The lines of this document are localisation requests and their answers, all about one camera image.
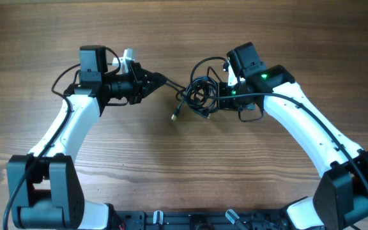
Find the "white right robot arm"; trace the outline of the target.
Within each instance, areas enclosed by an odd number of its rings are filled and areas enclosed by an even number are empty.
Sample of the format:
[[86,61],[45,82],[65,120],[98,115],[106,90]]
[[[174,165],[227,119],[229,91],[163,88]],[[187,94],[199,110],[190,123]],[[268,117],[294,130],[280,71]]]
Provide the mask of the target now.
[[311,197],[287,205],[281,229],[345,229],[368,217],[368,151],[347,138],[315,108],[285,67],[268,68],[255,46],[227,53],[228,82],[220,106],[258,106],[276,119],[314,164],[319,185]]

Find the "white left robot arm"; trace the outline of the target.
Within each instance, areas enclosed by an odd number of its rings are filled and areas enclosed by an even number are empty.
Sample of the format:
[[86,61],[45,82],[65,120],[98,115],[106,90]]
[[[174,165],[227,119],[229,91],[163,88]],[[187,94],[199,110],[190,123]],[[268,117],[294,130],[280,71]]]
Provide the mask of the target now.
[[75,77],[60,94],[60,112],[40,142],[25,155],[14,155],[6,167],[10,198],[3,228],[124,229],[111,204],[87,201],[79,182],[75,159],[90,128],[106,107],[141,102],[167,79],[149,72],[125,54],[109,70],[103,45],[84,45]]

